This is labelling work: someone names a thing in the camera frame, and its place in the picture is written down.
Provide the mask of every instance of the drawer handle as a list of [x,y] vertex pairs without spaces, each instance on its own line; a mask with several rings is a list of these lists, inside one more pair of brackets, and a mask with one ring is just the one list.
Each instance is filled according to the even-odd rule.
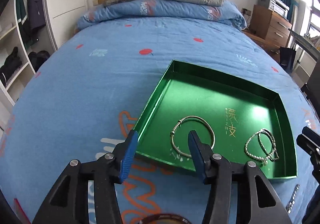
[[281,24],[280,22],[278,22],[279,25],[283,26],[284,28],[287,28],[285,25]]
[[279,33],[276,33],[276,32],[275,32],[275,34],[276,34],[276,35],[278,35],[278,36],[280,36],[281,38],[283,38],[283,36],[282,36],[281,34],[279,34]]

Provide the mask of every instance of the blue bedspread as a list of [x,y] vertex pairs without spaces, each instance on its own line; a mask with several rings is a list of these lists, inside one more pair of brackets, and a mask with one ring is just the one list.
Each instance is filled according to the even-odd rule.
[[[32,220],[49,189],[72,159],[87,162],[124,140],[171,60],[185,61],[261,84],[283,100],[297,137],[319,131],[313,110],[288,74],[238,29],[178,17],[123,17],[83,29],[39,69],[13,109],[1,140],[0,185]],[[283,205],[300,189],[290,214],[304,215],[317,183],[309,156],[297,147],[298,177],[272,181]],[[194,177],[135,161],[117,185],[126,224],[153,213],[174,212],[201,223],[209,186]],[[235,223],[236,188],[230,222]],[[89,212],[93,216],[93,187]]]

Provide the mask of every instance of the bracelet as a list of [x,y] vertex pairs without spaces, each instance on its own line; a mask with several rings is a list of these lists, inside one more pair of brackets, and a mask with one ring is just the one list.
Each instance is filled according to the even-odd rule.
[[176,124],[176,126],[173,128],[173,130],[172,130],[171,133],[170,133],[171,145],[172,145],[173,149],[176,150],[176,152],[177,152],[179,155],[183,155],[183,156],[185,156],[185,157],[191,158],[191,155],[186,154],[186,153],[180,151],[180,150],[177,148],[177,146],[174,144],[174,141],[173,141],[175,131],[176,131],[177,128],[181,125],[181,123],[182,123],[185,119],[188,119],[188,118],[196,118],[196,119],[200,120],[200,121],[208,128],[208,130],[209,130],[210,133],[211,133],[211,137],[212,137],[211,150],[212,150],[213,147],[214,147],[215,136],[214,136],[214,132],[213,132],[212,128],[210,127],[210,125],[209,125],[204,119],[202,119],[201,117],[198,117],[198,116],[186,116],[186,117],[178,120],[178,123]]
[[[272,149],[271,149],[271,152],[268,153],[266,148],[264,147],[264,145],[262,144],[262,141],[261,141],[261,136],[260,134],[265,134],[270,142],[271,142],[271,145],[272,145]],[[258,142],[259,142],[259,145],[261,147],[261,149],[263,150],[263,152],[266,154],[266,157],[261,157],[261,156],[255,156],[253,154],[250,154],[248,152],[248,144],[249,142],[256,136],[258,135]],[[272,133],[268,130],[268,129],[265,129],[265,128],[261,128],[259,131],[255,132],[248,140],[247,142],[245,143],[244,145],[244,152],[250,156],[252,159],[255,159],[255,160],[258,160],[258,161],[261,161],[263,163],[263,165],[267,165],[268,164],[268,159],[270,159],[270,161],[274,162],[275,160],[279,159],[279,156],[278,156],[278,153],[277,153],[277,149],[276,149],[276,140],[274,138],[274,136],[272,135]]]

